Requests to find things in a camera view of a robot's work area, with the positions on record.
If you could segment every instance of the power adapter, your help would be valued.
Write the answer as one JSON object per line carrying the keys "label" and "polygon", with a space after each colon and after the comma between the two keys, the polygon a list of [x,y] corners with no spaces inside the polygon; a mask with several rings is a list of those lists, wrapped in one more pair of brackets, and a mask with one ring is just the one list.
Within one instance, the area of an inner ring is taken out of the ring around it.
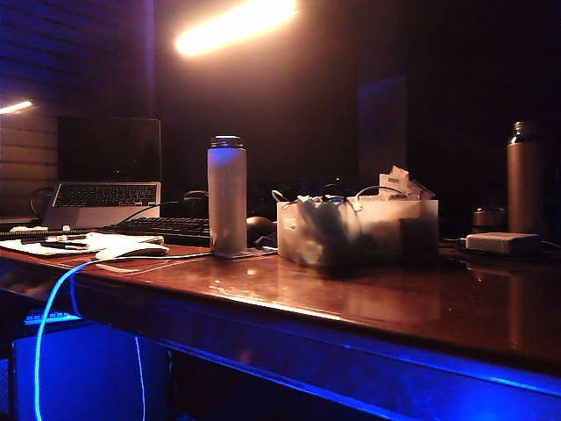
{"label": "power adapter", "polygon": [[517,232],[482,232],[465,237],[465,248],[505,255],[528,255],[537,252],[541,245],[537,234]]}

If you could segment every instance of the laptop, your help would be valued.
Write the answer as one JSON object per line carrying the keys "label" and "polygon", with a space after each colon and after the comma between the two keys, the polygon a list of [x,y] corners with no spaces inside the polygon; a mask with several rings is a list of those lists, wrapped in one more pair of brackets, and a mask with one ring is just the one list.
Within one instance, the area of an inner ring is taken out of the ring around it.
{"label": "laptop", "polygon": [[114,225],[139,212],[160,216],[160,121],[61,117],[58,178],[43,225]]}

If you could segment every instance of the desk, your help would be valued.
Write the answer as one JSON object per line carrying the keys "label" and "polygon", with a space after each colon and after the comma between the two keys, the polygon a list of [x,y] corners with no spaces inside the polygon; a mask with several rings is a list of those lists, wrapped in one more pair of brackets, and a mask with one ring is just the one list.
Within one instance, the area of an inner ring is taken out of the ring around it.
{"label": "desk", "polygon": [[[0,289],[45,301],[90,258],[2,251]],[[559,419],[560,275],[446,250],[336,271],[277,256],[136,260],[86,268],[58,307],[382,418]]]}

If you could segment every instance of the water bottle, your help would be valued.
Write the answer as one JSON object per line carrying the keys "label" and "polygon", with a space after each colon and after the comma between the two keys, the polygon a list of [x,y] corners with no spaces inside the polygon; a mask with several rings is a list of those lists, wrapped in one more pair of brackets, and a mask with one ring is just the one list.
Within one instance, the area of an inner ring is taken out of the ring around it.
{"label": "water bottle", "polygon": [[540,127],[529,121],[514,124],[507,146],[508,229],[546,234],[544,218],[544,145]]}
{"label": "water bottle", "polygon": [[245,149],[238,136],[215,136],[208,151],[210,250],[234,257],[247,245]]}

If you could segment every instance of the white water bottle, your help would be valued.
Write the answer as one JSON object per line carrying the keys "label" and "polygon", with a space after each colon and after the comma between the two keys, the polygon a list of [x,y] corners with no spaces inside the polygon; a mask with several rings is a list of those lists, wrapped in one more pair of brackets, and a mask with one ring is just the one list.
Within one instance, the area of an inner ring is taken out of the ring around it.
{"label": "white water bottle", "polygon": [[223,257],[234,257],[247,247],[247,168],[241,138],[212,138],[208,177],[210,250]]}

